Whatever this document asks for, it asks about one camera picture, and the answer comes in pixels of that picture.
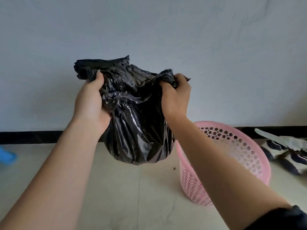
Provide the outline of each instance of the black plastic bag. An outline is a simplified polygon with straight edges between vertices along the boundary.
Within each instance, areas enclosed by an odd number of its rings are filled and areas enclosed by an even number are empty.
[[[74,69],[82,80],[95,80],[98,69],[104,75],[100,94],[111,121],[102,137],[115,159],[138,165],[167,158],[175,138],[162,113],[159,81],[177,88],[171,69],[150,73],[130,65],[129,56],[77,60]]]

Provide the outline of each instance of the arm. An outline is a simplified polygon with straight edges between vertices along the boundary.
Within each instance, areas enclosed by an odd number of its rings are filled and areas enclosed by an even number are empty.
[[[103,75],[80,90],[74,116],[0,229],[75,229],[98,139],[108,127],[101,109]]]
[[[291,208],[187,119],[191,88],[182,74],[177,80],[176,90],[166,82],[160,83],[164,117],[227,226],[241,230],[272,209]]]

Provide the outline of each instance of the laundry basket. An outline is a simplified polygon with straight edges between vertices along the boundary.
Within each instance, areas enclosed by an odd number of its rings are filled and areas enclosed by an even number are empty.
[[[251,138],[223,123],[199,121],[195,122],[195,125],[218,145],[223,145],[230,155],[236,158],[257,178],[266,185],[269,184],[271,177],[269,161],[261,148]],[[178,141],[176,141],[176,149],[180,160],[180,183],[184,193],[194,203],[203,206],[212,205],[211,199],[186,159]]]

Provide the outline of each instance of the forearm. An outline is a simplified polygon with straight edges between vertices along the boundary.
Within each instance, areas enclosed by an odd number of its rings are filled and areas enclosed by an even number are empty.
[[[99,135],[71,122],[1,229],[74,229]]]
[[[290,205],[257,179],[187,118],[170,128],[230,229],[243,229],[271,209]]]

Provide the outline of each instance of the baseboard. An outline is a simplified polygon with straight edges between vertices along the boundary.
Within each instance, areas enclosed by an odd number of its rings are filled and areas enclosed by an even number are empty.
[[[282,127],[236,127],[252,139],[263,139],[254,129],[259,128],[273,135],[289,135],[296,138],[307,138],[307,126]],[[0,144],[40,144],[56,143],[63,131],[4,131],[0,132]]]

